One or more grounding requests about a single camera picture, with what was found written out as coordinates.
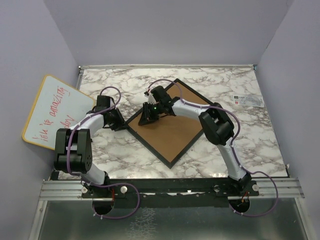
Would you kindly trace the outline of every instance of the marble table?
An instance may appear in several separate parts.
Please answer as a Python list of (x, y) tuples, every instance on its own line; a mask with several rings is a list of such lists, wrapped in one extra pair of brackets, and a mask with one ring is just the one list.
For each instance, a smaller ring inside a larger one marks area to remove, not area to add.
[[(264, 171), (273, 177), (287, 176), (267, 108), (240, 106), (232, 101), (233, 94), (261, 95), (251, 67), (86, 69), (80, 91), (96, 98), (106, 86), (119, 88), (122, 98), (118, 108), (127, 120), (146, 101), (143, 92), (149, 83), (157, 79), (173, 81), (176, 78), (212, 102), (220, 103), (239, 118), (241, 132), (235, 143), (244, 165), (250, 171)], [(118, 97), (113, 89), (106, 90), (104, 94), (114, 99)], [(92, 140), (93, 162), (111, 178), (215, 178), (228, 175), (219, 150), (204, 135), (172, 169), (126, 130), (114, 132), (101, 129)], [(59, 178), (71, 177), (60, 173)]]

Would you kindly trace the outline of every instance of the gray wall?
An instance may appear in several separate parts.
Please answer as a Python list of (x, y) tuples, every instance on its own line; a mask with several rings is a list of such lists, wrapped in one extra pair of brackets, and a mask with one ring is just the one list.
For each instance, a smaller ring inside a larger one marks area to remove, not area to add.
[(44, 0), (80, 65), (257, 64), (293, 0)]
[(298, 176), (320, 237), (320, 1), (295, 0), (257, 67), (290, 173)]
[(77, 63), (42, 0), (0, 3), (0, 239), (29, 236), (53, 151), (21, 134), (45, 74), (75, 85)]

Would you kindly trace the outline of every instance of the purple cable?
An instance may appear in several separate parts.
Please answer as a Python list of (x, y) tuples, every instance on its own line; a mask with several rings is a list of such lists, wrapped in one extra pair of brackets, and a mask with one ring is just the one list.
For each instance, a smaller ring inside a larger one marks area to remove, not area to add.
[[(67, 150), (66, 150), (66, 168), (67, 168), (68, 173), (69, 173), (70, 175), (72, 175), (72, 176), (79, 176), (78, 174), (72, 173), (71, 168), (70, 168), (70, 151), (71, 151), (72, 139), (73, 139), (73, 137), (74, 137), (74, 134), (75, 134), (76, 130), (77, 130), (82, 124), (84, 124), (87, 120), (89, 120), (90, 118), (92, 118), (92, 117), (94, 117), (94, 116), (96, 116), (96, 115), (98, 115), (98, 114), (103, 114), (103, 113), (105, 113), (105, 112), (107, 112), (107, 111), (115, 108), (116, 105), (117, 105), (117, 104), (120, 102), (120, 100), (121, 100), (121, 92), (120, 92), (120, 90), (119, 90), (118, 88), (116, 88), (116, 87), (114, 87), (114, 86), (107, 86), (107, 87), (105, 87), (104, 89), (101, 90), (100, 95), (102, 95), (102, 93), (103, 93), (106, 89), (115, 89), (115, 90), (118, 91), (118, 93), (119, 93), (119, 98), (118, 98), (118, 100), (116, 101), (116, 103), (115, 103), (113, 106), (108, 107), (107, 109), (98, 111), (98, 112), (96, 112), (96, 113), (94, 113), (94, 114), (92, 114), (92, 115), (90, 115), (90, 116), (85, 117), (78, 125), (76, 125), (76, 126), (74, 127), (74, 129), (72, 130), (72, 132), (71, 132), (71, 134), (70, 134), (70, 138), (69, 138), (69, 142), (68, 142), (68, 147), (67, 147)], [(98, 185), (98, 184), (94, 184), (94, 183), (90, 183), (90, 184), (93, 185), (93, 186), (95, 186), (95, 187), (98, 187), (98, 188), (110, 188), (110, 187), (118, 186), (118, 185), (127, 185), (127, 186), (132, 187), (132, 188), (136, 191), (136, 194), (137, 194), (138, 201), (137, 201), (136, 207), (134, 208), (134, 210), (133, 210), (131, 213), (129, 213), (129, 214), (127, 214), (127, 215), (124, 215), (124, 216), (105, 216), (105, 215), (99, 215), (99, 214), (97, 214), (96, 211), (95, 211), (95, 209), (94, 209), (94, 207), (93, 207), (93, 210), (94, 210), (95, 214), (98, 215), (99, 217), (102, 217), (102, 218), (105, 218), (105, 219), (124, 219), (124, 218), (127, 218), (127, 217), (133, 215), (133, 214), (138, 210), (139, 205), (140, 205), (140, 195), (139, 195), (138, 189), (137, 189), (134, 185), (132, 185), (132, 184), (130, 184), (130, 183), (116, 183), (116, 184), (110, 184), (110, 185)]]
[(278, 191), (278, 187), (277, 187), (277, 185), (276, 185), (276, 182), (272, 179), (272, 177), (269, 176), (268, 174), (266, 174), (265, 172), (263, 172), (263, 171), (251, 172), (251, 171), (249, 171), (248, 169), (246, 169), (246, 168), (240, 163), (240, 161), (239, 161), (239, 159), (238, 159), (238, 156), (237, 156), (237, 153), (236, 153), (236, 151), (235, 151), (235, 149), (234, 149), (234, 147), (233, 147), (233, 146), (234, 146), (233, 143), (234, 143), (236, 137), (239, 135), (240, 129), (241, 129), (240, 121), (239, 121), (239, 119), (236, 117), (236, 115), (235, 115), (234, 113), (232, 113), (231, 111), (226, 110), (226, 109), (221, 108), (221, 107), (210, 106), (210, 105), (205, 105), (205, 106), (201, 106), (201, 107), (200, 107), (200, 106), (198, 106), (198, 105), (196, 105), (196, 104), (192, 104), (192, 103), (190, 103), (190, 102), (186, 102), (186, 101), (183, 99), (183, 97), (182, 97), (182, 89), (180, 88), (180, 86), (179, 86), (176, 82), (171, 81), (171, 80), (168, 80), (168, 79), (159, 79), (159, 80), (156, 80), (156, 81), (152, 82), (152, 83), (149, 85), (148, 89), (150, 89), (150, 87), (151, 87), (154, 83), (157, 83), (157, 82), (160, 82), (160, 81), (167, 81), (167, 82), (171, 82), (172, 84), (175, 84), (175, 85), (179, 88), (179, 91), (180, 91), (180, 100), (181, 100), (181, 102), (184, 103), (185, 105), (189, 105), (189, 106), (191, 106), (191, 107), (195, 107), (195, 108), (199, 108), (199, 109), (216, 109), (216, 110), (221, 110), (221, 111), (226, 112), (227, 114), (231, 115), (231, 116), (235, 119), (238, 129), (237, 129), (235, 135), (233, 136), (233, 138), (232, 138), (231, 141), (230, 141), (230, 147), (231, 147), (232, 153), (233, 153), (233, 155), (234, 155), (234, 158), (235, 158), (235, 160), (236, 160), (236, 163), (237, 163), (243, 170), (245, 170), (247, 173), (249, 173), (249, 174), (251, 174), (251, 175), (263, 174), (263, 175), (265, 175), (267, 178), (269, 178), (269, 179), (271, 180), (271, 182), (273, 183), (273, 185), (274, 185), (276, 197), (275, 197), (274, 205), (273, 205), (268, 211), (266, 211), (266, 212), (264, 212), (264, 213), (261, 213), (261, 214), (257, 214), (257, 215), (244, 214), (243, 212), (236, 211), (231, 205), (229, 205), (229, 206), (230, 206), (230, 208), (233, 210), (233, 212), (234, 212), (235, 214), (238, 214), (238, 215), (241, 215), (241, 216), (244, 216), (244, 217), (249, 217), (249, 218), (262, 217), (262, 216), (265, 216), (265, 215), (271, 213), (271, 212), (276, 208), (276, 206), (277, 206), (277, 204), (278, 204), (278, 201), (279, 201), (279, 191)]
[(132, 184), (130, 184), (130, 183), (115, 183), (115, 184), (110, 184), (110, 185), (97, 185), (97, 184), (91, 183), (91, 185), (96, 186), (96, 187), (99, 187), (99, 188), (110, 188), (110, 187), (114, 187), (114, 186), (118, 186), (118, 185), (130, 186), (130, 187), (132, 187), (132, 188), (135, 190), (135, 192), (136, 192), (136, 194), (137, 194), (137, 198), (138, 198), (138, 201), (137, 201), (137, 204), (136, 204), (134, 210), (133, 210), (132, 212), (128, 213), (127, 215), (124, 215), (124, 216), (107, 216), (107, 215), (100, 215), (100, 214), (98, 214), (98, 213), (96, 212), (95, 206), (94, 206), (93, 203), (92, 203), (92, 210), (94, 211), (94, 216), (97, 215), (97, 216), (99, 216), (99, 217), (101, 217), (101, 218), (104, 218), (104, 219), (115, 219), (115, 220), (116, 220), (116, 219), (125, 219), (125, 218), (130, 217), (131, 215), (133, 215), (133, 214), (138, 210), (139, 205), (140, 205), (140, 195), (139, 195), (138, 189), (137, 189), (134, 185), (132, 185)]

